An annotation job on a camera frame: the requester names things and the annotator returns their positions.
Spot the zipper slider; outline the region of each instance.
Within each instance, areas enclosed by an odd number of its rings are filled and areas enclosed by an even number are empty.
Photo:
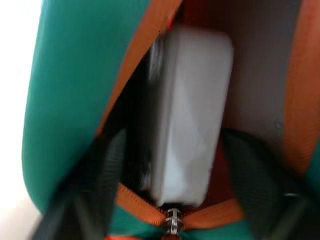
[[[171,208],[167,212],[167,218],[164,220],[164,228],[167,235],[179,235],[184,222],[181,220],[182,213],[177,208]]]

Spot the zipper pull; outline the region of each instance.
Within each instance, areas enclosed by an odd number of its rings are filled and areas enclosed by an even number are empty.
[[[168,217],[164,220],[163,224],[166,236],[163,239],[179,239],[179,232],[184,225],[184,222],[181,220],[182,213],[177,208],[171,208],[166,214]]]

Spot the zipper teeth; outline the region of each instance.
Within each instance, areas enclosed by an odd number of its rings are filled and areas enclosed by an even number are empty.
[[[149,204],[121,183],[115,201],[119,207],[147,224],[160,226],[167,217],[161,208]]]
[[[116,204],[144,223],[161,226],[168,217],[167,213],[136,195],[123,184],[118,185]],[[210,229],[244,219],[244,213],[236,199],[230,199],[202,210],[182,214],[182,230]]]
[[[185,215],[182,230],[216,228],[244,218],[244,213],[234,198]]]

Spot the white case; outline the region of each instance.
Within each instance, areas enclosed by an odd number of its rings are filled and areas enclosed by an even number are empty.
[[[157,46],[151,51],[153,74],[147,84],[144,128],[151,168],[145,187],[158,206],[199,206],[214,164],[232,43],[223,33],[179,27]]]

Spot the orange trim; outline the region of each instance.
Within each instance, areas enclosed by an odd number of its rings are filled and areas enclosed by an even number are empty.
[[[185,216],[183,229],[212,229],[244,218],[238,201],[230,199]]]
[[[118,186],[115,202],[119,207],[147,224],[159,226],[166,217],[160,209],[150,205],[121,183]]]
[[[284,154],[300,175],[309,167],[320,134],[320,1],[300,7],[288,67]]]
[[[145,14],[126,51],[117,82],[102,116],[97,135],[101,133],[104,123],[114,107],[119,95],[130,76],[146,54],[160,32],[166,29],[167,22],[175,14],[182,0],[151,0]]]

